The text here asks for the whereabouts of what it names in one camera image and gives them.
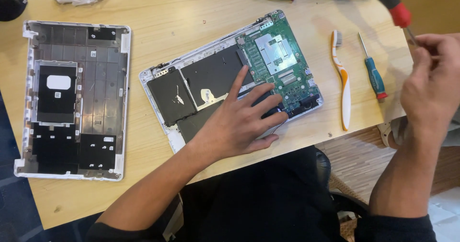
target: red screwdriver handle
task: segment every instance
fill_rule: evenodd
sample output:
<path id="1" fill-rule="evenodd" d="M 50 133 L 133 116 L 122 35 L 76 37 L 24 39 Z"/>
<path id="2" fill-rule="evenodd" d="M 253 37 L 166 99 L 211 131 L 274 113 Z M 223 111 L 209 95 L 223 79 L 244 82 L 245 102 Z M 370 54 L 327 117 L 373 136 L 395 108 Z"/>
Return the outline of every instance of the red screwdriver handle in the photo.
<path id="1" fill-rule="evenodd" d="M 406 8 L 403 3 L 399 3 L 392 9 L 389 9 L 391 17 L 393 17 L 393 22 L 395 26 L 401 28 L 408 27 L 410 25 L 410 11 Z"/>

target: wooden floor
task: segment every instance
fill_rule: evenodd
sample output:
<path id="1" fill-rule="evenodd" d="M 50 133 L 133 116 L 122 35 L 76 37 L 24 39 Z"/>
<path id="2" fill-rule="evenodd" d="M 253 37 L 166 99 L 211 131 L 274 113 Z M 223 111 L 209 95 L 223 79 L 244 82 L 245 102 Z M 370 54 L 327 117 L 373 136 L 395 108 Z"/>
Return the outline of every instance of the wooden floor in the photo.
<path id="1" fill-rule="evenodd" d="M 372 188 L 396 150 L 383 145 L 377 127 L 315 145 L 331 160 L 332 171 L 354 192 L 369 200 Z M 460 147 L 442 148 L 432 194 L 460 186 Z"/>

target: black shirt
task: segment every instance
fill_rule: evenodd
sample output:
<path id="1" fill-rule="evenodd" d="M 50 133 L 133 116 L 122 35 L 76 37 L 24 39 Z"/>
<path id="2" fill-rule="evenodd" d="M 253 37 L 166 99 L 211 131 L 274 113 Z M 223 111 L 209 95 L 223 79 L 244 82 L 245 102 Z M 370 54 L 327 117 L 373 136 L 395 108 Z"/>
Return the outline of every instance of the black shirt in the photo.
<path id="1" fill-rule="evenodd" d="M 346 241 L 329 193 L 318 182 L 313 147 L 187 185 L 181 197 L 180 241 Z M 164 241 L 161 233 L 96 223 L 87 240 Z M 365 217 L 358 220 L 355 240 L 436 241 L 428 216 Z"/>

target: black sleeve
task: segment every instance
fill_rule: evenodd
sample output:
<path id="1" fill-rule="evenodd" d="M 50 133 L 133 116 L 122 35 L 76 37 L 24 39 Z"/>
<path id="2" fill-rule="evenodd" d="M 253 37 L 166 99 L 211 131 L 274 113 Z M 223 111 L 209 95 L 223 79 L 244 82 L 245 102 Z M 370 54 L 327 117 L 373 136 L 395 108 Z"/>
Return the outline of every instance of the black sleeve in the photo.
<path id="1" fill-rule="evenodd" d="M 97 222 L 86 234 L 87 242 L 164 242 L 162 234 L 151 230 L 126 231 Z"/>
<path id="2" fill-rule="evenodd" d="M 435 242 L 436 235 L 428 215 L 421 218 L 367 216 L 358 220 L 355 240 L 356 242 Z"/>

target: hand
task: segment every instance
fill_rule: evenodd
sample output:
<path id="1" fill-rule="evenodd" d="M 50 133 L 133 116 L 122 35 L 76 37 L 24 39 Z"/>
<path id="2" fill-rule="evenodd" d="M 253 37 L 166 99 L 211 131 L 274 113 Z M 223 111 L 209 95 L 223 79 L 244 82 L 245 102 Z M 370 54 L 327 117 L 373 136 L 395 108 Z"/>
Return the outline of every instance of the hand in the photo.
<path id="1" fill-rule="evenodd" d="M 401 105 L 414 135 L 442 142 L 460 105 L 460 35 L 416 37 L 414 69 L 402 86 Z"/>
<path id="2" fill-rule="evenodd" d="M 227 98 L 187 144 L 199 149 L 203 156 L 211 157 L 213 162 L 268 148 L 273 141 L 279 139 L 278 135 L 269 134 L 262 139 L 256 138 L 288 119 L 285 112 L 260 118 L 282 101 L 279 94 L 270 95 L 251 107 L 257 98 L 275 88 L 273 83 L 256 86 L 243 99 L 237 99 L 247 71 L 247 66 L 241 68 Z"/>

